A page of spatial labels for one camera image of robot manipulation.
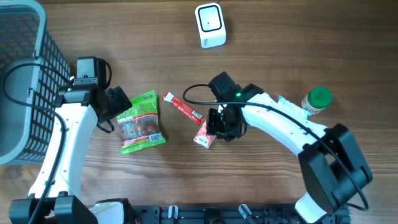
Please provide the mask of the red small carton box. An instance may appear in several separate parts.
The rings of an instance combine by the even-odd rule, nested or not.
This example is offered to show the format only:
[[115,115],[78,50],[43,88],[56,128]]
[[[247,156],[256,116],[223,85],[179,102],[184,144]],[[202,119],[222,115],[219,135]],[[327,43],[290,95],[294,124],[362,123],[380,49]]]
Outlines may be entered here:
[[209,149],[215,139],[216,139],[215,135],[207,134],[207,125],[206,121],[204,121],[199,131],[195,135],[193,141],[203,146],[205,149]]

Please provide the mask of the green gummy candy bag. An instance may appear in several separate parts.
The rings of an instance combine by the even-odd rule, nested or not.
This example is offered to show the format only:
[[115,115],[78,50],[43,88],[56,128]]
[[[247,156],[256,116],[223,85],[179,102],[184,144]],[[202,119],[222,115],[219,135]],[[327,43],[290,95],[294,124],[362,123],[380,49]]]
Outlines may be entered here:
[[121,136],[121,154],[165,143],[159,126],[156,92],[148,91],[130,102],[132,106],[116,117]]

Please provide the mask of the red snack stick packet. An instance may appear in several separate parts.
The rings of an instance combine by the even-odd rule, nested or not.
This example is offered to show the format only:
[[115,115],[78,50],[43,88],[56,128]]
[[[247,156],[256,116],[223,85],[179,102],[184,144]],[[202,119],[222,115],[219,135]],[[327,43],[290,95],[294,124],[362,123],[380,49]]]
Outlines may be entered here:
[[181,111],[185,116],[189,117],[195,124],[200,125],[204,120],[203,115],[186,105],[182,100],[178,99],[171,92],[167,92],[164,95],[164,101],[171,103]]

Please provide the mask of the teal wipes packet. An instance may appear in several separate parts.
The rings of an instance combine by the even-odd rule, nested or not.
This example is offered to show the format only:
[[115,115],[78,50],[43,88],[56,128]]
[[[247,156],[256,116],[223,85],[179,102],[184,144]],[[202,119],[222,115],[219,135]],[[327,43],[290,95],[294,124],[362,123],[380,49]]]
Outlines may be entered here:
[[290,102],[289,100],[285,99],[283,96],[279,95],[278,97],[278,104],[281,105],[286,110],[296,114],[297,116],[302,117],[303,119],[308,119],[311,116],[311,113],[294,103]]

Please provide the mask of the green lid spread jar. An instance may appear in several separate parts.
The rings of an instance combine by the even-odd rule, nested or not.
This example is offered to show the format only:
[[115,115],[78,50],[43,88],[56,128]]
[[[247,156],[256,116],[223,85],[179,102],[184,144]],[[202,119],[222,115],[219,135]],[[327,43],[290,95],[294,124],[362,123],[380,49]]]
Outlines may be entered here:
[[316,86],[302,100],[302,108],[310,114],[318,114],[333,101],[331,91],[324,86]]

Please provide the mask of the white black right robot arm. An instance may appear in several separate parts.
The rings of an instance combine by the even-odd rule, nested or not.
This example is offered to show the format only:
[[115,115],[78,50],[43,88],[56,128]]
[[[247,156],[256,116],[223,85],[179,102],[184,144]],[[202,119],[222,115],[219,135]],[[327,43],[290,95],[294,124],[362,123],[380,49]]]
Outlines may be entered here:
[[293,114],[263,89],[236,84],[226,72],[208,84],[218,109],[208,113],[207,133],[225,141],[243,136],[248,126],[269,134],[298,157],[306,193],[295,204],[307,223],[316,223],[347,205],[373,179],[352,132],[328,128]]

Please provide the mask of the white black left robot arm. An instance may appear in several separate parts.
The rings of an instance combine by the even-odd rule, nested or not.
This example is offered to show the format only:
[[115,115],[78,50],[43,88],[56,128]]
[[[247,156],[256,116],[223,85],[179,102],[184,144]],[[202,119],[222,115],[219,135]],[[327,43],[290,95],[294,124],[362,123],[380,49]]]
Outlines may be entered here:
[[121,87],[110,88],[110,64],[80,57],[76,77],[59,88],[54,109],[32,108],[54,116],[40,174],[26,199],[13,200],[12,223],[135,223],[139,216],[126,198],[100,200],[88,208],[80,200],[81,175],[90,137],[103,122],[132,104]]

